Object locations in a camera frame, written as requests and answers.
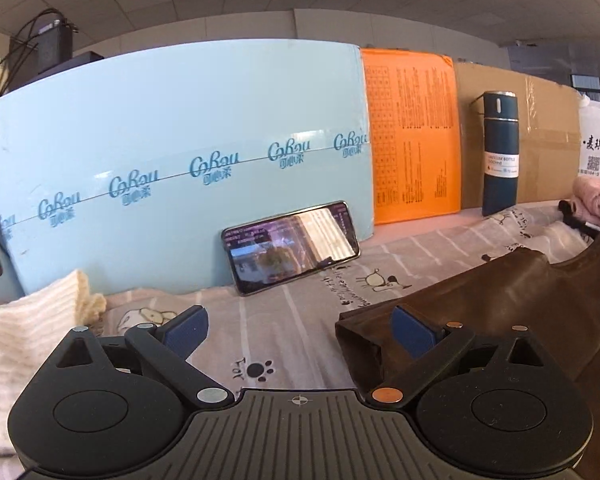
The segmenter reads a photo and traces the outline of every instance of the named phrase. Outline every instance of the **pink cloth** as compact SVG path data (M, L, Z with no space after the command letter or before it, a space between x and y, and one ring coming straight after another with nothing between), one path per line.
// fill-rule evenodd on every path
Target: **pink cloth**
M600 178L586 175L576 177L573 181L571 210L577 219L600 227Z

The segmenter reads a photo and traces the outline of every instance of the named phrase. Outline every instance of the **smartphone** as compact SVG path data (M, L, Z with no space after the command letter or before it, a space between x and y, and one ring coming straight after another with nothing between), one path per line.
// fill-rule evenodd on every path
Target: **smartphone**
M241 296L360 256L345 202L231 227L221 238Z

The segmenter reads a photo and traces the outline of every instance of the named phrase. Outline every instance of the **black cable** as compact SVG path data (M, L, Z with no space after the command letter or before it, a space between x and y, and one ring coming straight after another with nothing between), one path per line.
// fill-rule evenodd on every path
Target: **black cable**
M26 54L26 50L27 50L27 47L29 45L29 42L31 40L33 40L34 38L36 38L36 37L39 36L39 34L33 34L33 28L36 26L37 20L39 20L42 16L45 16L47 14L58 14L59 16L62 17L62 19L64 19L64 15L62 14L62 12L60 12L59 10L57 10L55 7L47 7L46 9L44 9L41 12L37 13L36 16L34 16L33 18L31 18L22 27L20 27L20 30L18 32L16 32L16 35L14 36L14 40L20 42L21 41L19 39L20 34L27 27L27 25L29 25L29 32L27 33L26 39L23 42L21 42L19 45L17 45L16 47L12 48L7 53L7 55L0 60L0 66L3 65L11 56L13 56L21 48L23 49L23 51L20 53L20 57L16 60L16 63L14 63L14 66L17 66L18 64L20 64L19 66L22 66L22 64L20 62L23 62L23 57L29 57L29 55ZM3 77L4 77L4 68L2 69L2 72L0 73L0 97L2 95L4 95L6 89L8 88L8 84L7 83L5 83L4 87L1 88L2 87L2 79L3 79Z
M4 87L2 88L2 90L0 90L0 97L2 97L4 95L4 93L7 91L7 89L11 85L11 83L13 83L13 80L18 75L18 72L20 71L20 69L24 65L25 61L27 60L27 58L31 55L31 53L34 51L34 49L37 46L38 46L38 44L36 43L35 45L29 47L28 50L25 49L26 54L24 54L24 57L21 56L22 60L17 64L17 66L13 67L13 70L9 71L9 76L7 77L7 81L4 82Z

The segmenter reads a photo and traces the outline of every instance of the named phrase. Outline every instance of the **cartoon mouse print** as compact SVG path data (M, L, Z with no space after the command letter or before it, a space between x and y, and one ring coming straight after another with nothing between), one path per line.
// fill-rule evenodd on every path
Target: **cartoon mouse print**
M411 285L403 285L398 282L398 278L394 275L384 278L380 274L380 269L374 269L374 272L364 278L357 278L359 282L364 282L362 286L370 286L374 292L382 292L390 288L409 288Z
M118 334L122 335L126 330L140 323L149 322L162 326L174 317L176 317L175 312L160 312L152 308L129 310L118 323Z

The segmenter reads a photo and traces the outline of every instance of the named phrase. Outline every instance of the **light blue board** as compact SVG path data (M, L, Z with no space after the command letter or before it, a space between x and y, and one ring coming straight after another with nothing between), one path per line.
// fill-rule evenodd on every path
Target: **light blue board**
M76 268L104 294L225 285L222 229L336 200L369 238L371 149L353 45L168 46L0 99L0 215L15 218L8 249L26 294Z

